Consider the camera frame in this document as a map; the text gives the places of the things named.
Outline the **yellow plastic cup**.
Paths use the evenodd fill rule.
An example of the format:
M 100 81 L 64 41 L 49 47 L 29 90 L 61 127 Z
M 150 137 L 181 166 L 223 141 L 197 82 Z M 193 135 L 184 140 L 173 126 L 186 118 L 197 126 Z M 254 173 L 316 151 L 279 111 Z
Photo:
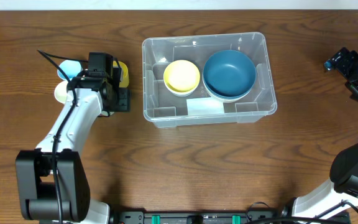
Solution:
M 122 62 L 122 61 L 118 61 L 119 65 L 117 64 L 116 61 L 113 61 L 112 63 L 112 69 L 113 69 L 113 74 L 115 74 L 118 69 L 121 69 L 121 77 L 120 77 L 120 83 L 119 83 L 119 87 L 120 88 L 127 88 L 129 86 L 129 70 L 127 65 Z

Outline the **green plastic cup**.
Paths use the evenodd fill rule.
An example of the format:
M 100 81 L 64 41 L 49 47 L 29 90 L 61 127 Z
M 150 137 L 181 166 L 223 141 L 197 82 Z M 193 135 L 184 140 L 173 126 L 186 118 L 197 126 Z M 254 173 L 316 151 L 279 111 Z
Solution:
M 108 112 L 108 111 L 102 111 L 100 114 L 99 114 L 99 117 L 109 117 L 111 115 L 113 115 L 114 112 Z

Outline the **yellow small bowl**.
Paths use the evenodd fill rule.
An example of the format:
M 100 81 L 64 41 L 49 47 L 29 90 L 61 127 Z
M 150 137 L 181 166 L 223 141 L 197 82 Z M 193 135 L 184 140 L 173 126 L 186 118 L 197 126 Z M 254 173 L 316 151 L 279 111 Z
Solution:
M 169 82 L 171 85 L 193 83 L 198 86 L 200 78 L 198 67 L 187 60 L 176 60 L 170 63 L 163 73 L 163 82 Z

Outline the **white small bowl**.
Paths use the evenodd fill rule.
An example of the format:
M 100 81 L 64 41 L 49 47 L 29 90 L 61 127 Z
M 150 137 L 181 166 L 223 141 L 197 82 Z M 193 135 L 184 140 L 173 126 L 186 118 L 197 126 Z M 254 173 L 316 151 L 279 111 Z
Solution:
M 182 96 L 182 97 L 189 96 L 198 87 L 197 85 L 195 85 L 193 83 L 171 85 L 169 82 L 164 82 L 164 84 L 169 92 L 171 92 L 175 96 Z

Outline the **dark blue bowl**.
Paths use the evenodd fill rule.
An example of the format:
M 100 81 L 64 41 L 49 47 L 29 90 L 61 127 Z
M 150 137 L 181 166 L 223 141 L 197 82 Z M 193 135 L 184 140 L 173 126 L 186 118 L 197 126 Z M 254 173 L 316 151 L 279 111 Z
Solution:
M 243 93 L 239 96 L 228 97 L 228 96 L 222 96 L 217 93 L 214 93 L 212 91 L 212 89 L 206 84 L 206 81 L 204 79 L 202 79 L 202 81 L 203 81 L 204 87 L 205 87 L 206 91 L 209 93 L 209 95 L 211 97 L 216 98 L 217 100 L 221 100 L 221 101 L 236 101 L 236 100 L 239 100 L 239 99 L 245 97 L 251 91 L 251 89 L 253 89 L 253 87 L 255 86 L 255 83 L 256 83 L 256 82 L 254 82 L 245 93 Z
M 203 83 L 213 95 L 224 99 L 240 98 L 248 94 L 256 81 L 256 67 L 242 52 L 222 50 L 206 61 Z

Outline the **beige bowl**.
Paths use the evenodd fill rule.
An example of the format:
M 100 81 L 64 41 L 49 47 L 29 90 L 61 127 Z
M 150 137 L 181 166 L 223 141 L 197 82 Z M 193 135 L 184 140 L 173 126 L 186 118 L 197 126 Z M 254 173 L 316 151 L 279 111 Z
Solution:
M 209 96 L 214 98 L 215 100 L 218 100 L 218 101 L 223 102 L 223 103 L 233 103 L 235 101 L 239 101 L 240 99 L 242 99 L 246 95 L 248 95 L 250 93 L 250 91 L 251 91 L 251 90 L 249 90 L 246 93 L 244 93 L 243 95 L 237 96 L 237 97 L 234 97 L 234 98 L 223 97 L 223 96 L 220 96 L 220 95 L 212 92 L 212 90 L 207 86 L 206 82 L 204 80 L 202 80 L 202 81 L 203 81 L 203 85 L 205 87 L 205 90 L 209 94 Z

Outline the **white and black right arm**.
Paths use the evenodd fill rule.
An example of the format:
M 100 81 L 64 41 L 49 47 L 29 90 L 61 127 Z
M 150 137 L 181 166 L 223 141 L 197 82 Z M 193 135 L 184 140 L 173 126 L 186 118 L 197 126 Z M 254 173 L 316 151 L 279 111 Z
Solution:
M 358 102 L 358 53 L 343 47 L 324 67 L 337 70 L 346 79 L 351 98 Z M 335 157 L 327 181 L 309 194 L 294 198 L 280 215 L 292 223 L 322 223 L 332 221 L 347 208 L 358 208 L 358 143 Z

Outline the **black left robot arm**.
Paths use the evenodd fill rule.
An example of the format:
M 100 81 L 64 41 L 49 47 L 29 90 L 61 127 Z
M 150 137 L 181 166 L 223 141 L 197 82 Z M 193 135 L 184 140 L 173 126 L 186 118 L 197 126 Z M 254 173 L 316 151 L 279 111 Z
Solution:
M 33 150 L 18 153 L 17 188 L 21 214 L 40 223 L 110 223 L 110 206 L 91 199 L 81 152 L 94 121 L 130 110 L 127 78 L 118 59 L 89 53 L 88 67 L 74 77 L 66 72 L 62 111 Z

